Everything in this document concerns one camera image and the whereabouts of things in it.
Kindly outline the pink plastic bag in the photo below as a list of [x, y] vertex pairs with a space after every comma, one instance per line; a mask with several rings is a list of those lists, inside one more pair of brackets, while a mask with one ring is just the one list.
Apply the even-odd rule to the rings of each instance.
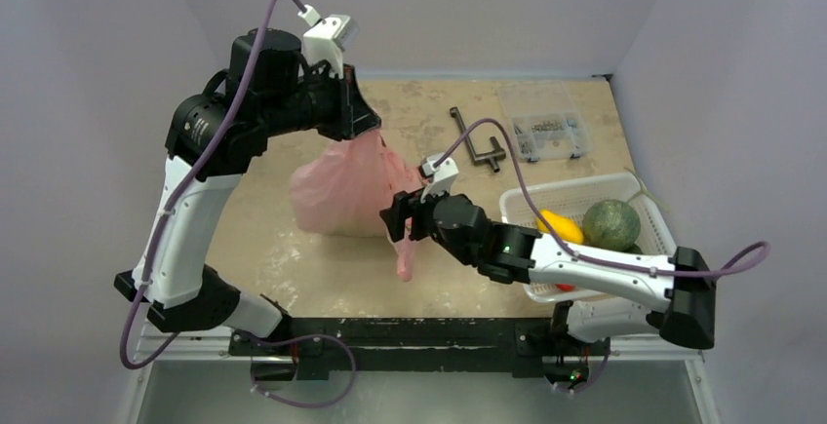
[[380, 212], [400, 192], [423, 186], [416, 167], [386, 144], [379, 130], [332, 141], [290, 178], [297, 227], [329, 236], [389, 239]]

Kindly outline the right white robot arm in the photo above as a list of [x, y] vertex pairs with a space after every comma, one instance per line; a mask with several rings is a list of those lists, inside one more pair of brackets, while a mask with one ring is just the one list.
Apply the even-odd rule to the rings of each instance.
[[567, 244], [492, 220], [463, 194], [399, 192], [379, 215], [392, 241], [429, 238], [494, 282], [565, 284], [611, 295], [592, 305], [575, 302], [556, 316], [547, 338], [559, 352], [646, 332], [694, 350], [715, 344], [717, 287], [694, 249], [636, 255]]

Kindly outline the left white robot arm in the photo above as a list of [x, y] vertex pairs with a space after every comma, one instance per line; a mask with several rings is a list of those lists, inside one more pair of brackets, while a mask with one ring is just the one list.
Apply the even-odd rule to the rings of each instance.
[[145, 302], [164, 332], [225, 326], [253, 335], [265, 354], [290, 345], [287, 313], [274, 301], [228, 284], [206, 262], [221, 213], [252, 159], [277, 135], [314, 130], [353, 139], [380, 125], [344, 62], [352, 28], [318, 25], [302, 36], [268, 29], [236, 38], [229, 66], [176, 109], [165, 141], [159, 212], [138, 265], [114, 287]]

